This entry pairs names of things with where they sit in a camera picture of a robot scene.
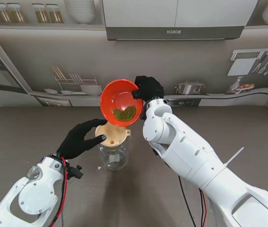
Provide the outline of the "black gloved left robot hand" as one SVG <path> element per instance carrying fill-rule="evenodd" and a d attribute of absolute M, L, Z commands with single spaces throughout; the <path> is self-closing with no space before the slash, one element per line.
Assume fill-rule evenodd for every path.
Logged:
<path fill-rule="evenodd" d="M 106 140 L 106 135 L 102 134 L 93 139 L 85 140 L 86 134 L 94 127 L 103 126 L 107 123 L 105 119 L 92 119 L 77 124 L 69 131 L 66 138 L 58 148 L 56 154 L 64 159 L 74 159 L 83 152 L 90 150 Z"/>

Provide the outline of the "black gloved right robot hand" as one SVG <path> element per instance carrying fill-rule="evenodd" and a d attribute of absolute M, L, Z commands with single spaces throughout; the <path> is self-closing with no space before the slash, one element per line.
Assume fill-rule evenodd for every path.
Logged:
<path fill-rule="evenodd" d="M 164 98 L 164 88 L 154 77 L 136 76 L 134 83 L 138 87 L 137 90 L 132 91 L 134 99 L 147 102 Z"/>

